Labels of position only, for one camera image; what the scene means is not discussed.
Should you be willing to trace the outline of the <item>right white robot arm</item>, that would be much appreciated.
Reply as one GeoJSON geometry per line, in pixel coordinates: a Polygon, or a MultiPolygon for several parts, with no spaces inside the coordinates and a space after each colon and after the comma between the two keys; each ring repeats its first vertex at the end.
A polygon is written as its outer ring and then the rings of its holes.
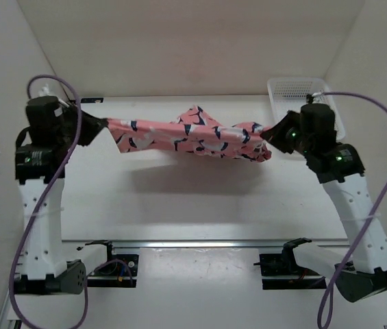
{"type": "Polygon", "coordinates": [[[357,246],[340,266],[340,255],[299,238],[284,244],[282,267],[291,274],[310,269],[333,280],[340,294],[357,302],[387,291],[387,236],[372,209],[364,165],[350,144],[336,140],[335,113],[309,103],[290,111],[261,138],[285,154],[297,152],[333,202],[350,243],[357,246]]]}

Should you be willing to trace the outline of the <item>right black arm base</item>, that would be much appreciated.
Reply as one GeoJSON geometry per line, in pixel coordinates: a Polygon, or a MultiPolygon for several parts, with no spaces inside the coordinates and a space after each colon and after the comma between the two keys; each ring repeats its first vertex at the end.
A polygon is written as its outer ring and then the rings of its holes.
{"type": "Polygon", "coordinates": [[[325,278],[311,269],[298,266],[293,251],[296,247],[311,243],[308,238],[298,238],[283,244],[278,254],[260,254],[253,263],[260,268],[264,291],[325,289],[325,278]]]}

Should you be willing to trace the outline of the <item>pink shark print shorts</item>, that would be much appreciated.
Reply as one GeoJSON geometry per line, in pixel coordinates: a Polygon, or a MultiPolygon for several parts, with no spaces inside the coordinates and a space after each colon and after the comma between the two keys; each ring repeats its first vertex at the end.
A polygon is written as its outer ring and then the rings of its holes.
{"type": "Polygon", "coordinates": [[[260,137],[266,127],[256,122],[225,126],[199,106],[170,123],[109,118],[108,129],[121,153],[154,149],[251,162],[272,156],[260,137]]]}

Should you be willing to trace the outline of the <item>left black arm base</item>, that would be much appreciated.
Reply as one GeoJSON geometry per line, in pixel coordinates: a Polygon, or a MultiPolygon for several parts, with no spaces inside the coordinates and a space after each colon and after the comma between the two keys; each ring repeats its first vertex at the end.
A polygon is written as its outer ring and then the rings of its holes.
{"type": "Polygon", "coordinates": [[[117,251],[113,242],[96,240],[76,247],[86,267],[88,287],[136,288],[140,255],[117,251]]]}

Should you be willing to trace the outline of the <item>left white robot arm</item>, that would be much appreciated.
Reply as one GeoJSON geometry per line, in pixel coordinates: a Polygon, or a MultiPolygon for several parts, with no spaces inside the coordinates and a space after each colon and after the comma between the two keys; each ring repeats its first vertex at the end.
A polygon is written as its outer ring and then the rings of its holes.
{"type": "Polygon", "coordinates": [[[83,258],[67,260],[62,251],[65,166],[71,147],[91,144],[108,122],[51,95],[30,99],[25,113],[29,125],[16,139],[14,156],[25,231],[10,286],[16,295],[79,295],[83,258]]]}

